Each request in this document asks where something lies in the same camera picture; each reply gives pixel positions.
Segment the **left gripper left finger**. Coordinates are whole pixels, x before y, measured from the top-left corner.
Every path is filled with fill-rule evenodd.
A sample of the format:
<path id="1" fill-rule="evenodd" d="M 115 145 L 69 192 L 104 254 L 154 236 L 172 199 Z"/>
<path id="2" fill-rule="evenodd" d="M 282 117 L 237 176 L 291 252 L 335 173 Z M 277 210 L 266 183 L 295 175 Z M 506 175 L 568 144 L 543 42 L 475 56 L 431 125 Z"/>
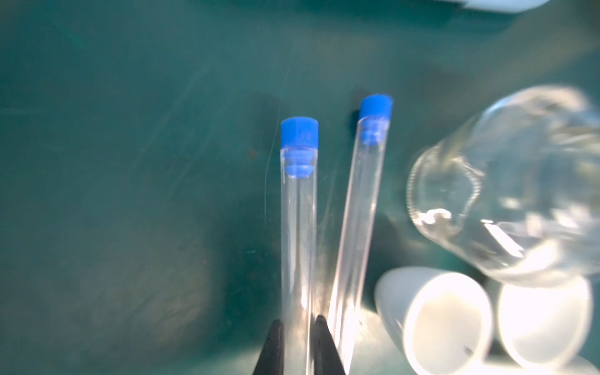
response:
<path id="1" fill-rule="evenodd" d="M 253 375 L 284 374 L 284 326 L 281 320 L 270 325 Z"/>

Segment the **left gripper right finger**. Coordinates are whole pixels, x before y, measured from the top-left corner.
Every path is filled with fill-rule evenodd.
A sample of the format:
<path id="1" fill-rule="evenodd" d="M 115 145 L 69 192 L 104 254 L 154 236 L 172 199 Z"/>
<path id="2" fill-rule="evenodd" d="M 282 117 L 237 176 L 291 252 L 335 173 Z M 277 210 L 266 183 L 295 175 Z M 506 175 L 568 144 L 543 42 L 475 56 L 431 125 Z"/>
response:
<path id="1" fill-rule="evenodd" d="M 319 315 L 312 325 L 313 356 L 315 375 L 346 375 L 338 354 L 328 322 Z"/>

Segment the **test tube blue cap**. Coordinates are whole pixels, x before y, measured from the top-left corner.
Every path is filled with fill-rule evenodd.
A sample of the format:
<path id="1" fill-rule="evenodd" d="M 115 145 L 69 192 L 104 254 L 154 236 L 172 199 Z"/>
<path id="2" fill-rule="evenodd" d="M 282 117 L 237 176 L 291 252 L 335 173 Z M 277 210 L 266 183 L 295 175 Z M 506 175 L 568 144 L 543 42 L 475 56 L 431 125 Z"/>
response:
<path id="1" fill-rule="evenodd" d="M 378 204 L 393 99 L 375 94 L 359 108 L 328 326 L 350 373 Z"/>
<path id="2" fill-rule="evenodd" d="M 312 374 L 319 124 L 281 123 L 281 297 L 284 374 Z"/>

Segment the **small white crucible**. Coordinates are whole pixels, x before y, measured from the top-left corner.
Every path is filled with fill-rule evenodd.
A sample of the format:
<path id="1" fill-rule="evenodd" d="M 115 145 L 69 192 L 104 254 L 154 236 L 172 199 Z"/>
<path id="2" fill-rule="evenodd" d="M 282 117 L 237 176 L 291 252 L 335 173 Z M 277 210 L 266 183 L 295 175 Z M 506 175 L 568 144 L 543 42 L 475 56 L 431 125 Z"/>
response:
<path id="1" fill-rule="evenodd" d="M 468 373 L 491 348 L 490 298 L 463 273 L 389 270 L 376 284 L 374 301 L 388 335 L 417 374 Z"/>

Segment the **white ceramic mortar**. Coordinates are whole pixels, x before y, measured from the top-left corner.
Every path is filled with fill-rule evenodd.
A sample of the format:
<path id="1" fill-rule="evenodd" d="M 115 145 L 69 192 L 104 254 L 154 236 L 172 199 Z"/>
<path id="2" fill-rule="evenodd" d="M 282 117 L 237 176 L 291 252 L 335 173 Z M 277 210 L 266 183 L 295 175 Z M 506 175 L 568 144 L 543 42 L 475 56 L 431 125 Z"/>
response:
<path id="1" fill-rule="evenodd" d="M 588 279 L 553 287 L 519 287 L 487 280 L 495 315 L 495 340 L 526 369 L 559 370 L 579 353 L 592 325 Z"/>

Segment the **white plastic storage bin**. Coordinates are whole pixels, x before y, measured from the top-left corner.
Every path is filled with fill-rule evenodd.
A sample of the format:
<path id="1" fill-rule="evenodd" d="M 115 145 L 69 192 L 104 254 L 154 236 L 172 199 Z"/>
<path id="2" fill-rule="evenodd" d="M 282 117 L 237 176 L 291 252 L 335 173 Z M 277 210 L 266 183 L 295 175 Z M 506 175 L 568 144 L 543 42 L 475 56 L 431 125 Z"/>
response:
<path id="1" fill-rule="evenodd" d="M 516 14 L 543 6 L 548 3 L 548 0 L 444 0 L 444 2 L 460 4 L 465 9 Z"/>

